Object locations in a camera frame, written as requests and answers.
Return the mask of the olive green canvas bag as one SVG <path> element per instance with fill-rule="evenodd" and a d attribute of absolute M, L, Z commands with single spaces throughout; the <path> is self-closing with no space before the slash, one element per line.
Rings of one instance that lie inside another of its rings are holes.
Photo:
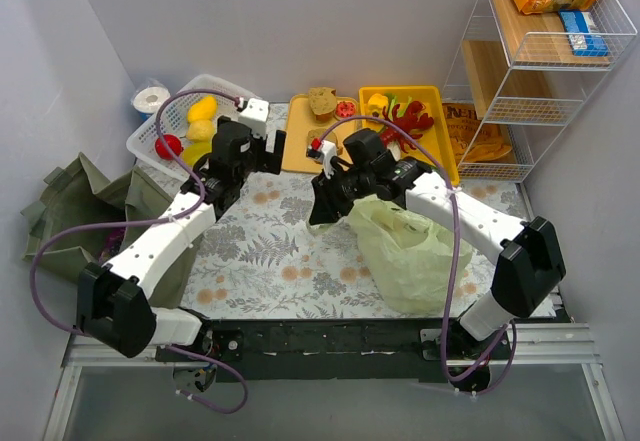
<path fill-rule="evenodd" d="M 23 260 L 30 262 L 54 235 L 80 225 L 139 221 L 160 217 L 173 196 L 141 168 L 135 167 L 111 181 L 80 153 L 67 167 L 57 167 L 45 179 L 39 199 L 21 211 L 29 226 Z M 75 232 L 48 248 L 39 263 L 73 284 L 90 262 L 103 264 L 136 241 L 146 229 L 127 227 L 121 245 L 104 252 L 114 228 Z"/>

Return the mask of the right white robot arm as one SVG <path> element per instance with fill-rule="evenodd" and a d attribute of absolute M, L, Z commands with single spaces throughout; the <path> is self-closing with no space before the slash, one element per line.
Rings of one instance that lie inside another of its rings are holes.
<path fill-rule="evenodd" d="M 344 141 L 350 156 L 341 160 L 334 143 L 315 139 L 308 157 L 322 165 L 312 180 L 313 225 L 335 223 L 355 201 L 368 195 L 391 201 L 440 225 L 456 222 L 461 238 L 495 267 L 487 294 L 458 320 L 476 341 L 483 341 L 514 318 L 529 317 L 566 275 L 554 225 L 501 213 L 465 193 L 448 188 L 433 167 L 413 157 L 394 158 L 380 137 L 362 129 Z"/>

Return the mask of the purple candy bag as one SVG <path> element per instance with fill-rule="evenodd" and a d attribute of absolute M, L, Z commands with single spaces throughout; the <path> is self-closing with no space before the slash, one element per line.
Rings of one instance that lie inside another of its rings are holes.
<path fill-rule="evenodd" d="M 100 264 L 111 259 L 120 252 L 121 245 L 125 236 L 124 228 L 112 230 L 106 237 L 105 243 L 98 257 Z"/>

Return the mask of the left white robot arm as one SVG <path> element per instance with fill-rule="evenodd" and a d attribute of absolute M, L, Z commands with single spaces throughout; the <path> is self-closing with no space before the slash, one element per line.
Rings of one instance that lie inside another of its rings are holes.
<path fill-rule="evenodd" d="M 211 152 L 195 163 L 160 219 L 105 264 L 83 269 L 77 327 L 128 358 L 150 345 L 192 345 L 201 317 L 181 308 L 154 308 L 150 299 L 175 261 L 239 199 L 250 174 L 280 173 L 285 140 L 285 132 L 276 131 L 269 150 L 249 126 L 224 121 Z"/>

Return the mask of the light green plastic bag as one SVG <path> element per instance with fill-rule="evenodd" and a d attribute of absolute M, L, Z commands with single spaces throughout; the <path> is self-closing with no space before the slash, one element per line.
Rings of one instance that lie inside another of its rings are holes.
<path fill-rule="evenodd" d="M 453 254 L 453 233 L 440 224 L 368 196 L 346 218 L 376 294 L 403 315 L 441 315 Z"/>

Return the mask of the pale yellow toy lemon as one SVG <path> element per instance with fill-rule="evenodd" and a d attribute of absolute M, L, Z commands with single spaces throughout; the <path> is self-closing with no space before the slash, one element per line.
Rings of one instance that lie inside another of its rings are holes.
<path fill-rule="evenodd" d="M 196 120 L 189 124 L 186 138 L 193 142 L 211 142 L 216 132 L 215 124 L 212 120 Z"/>

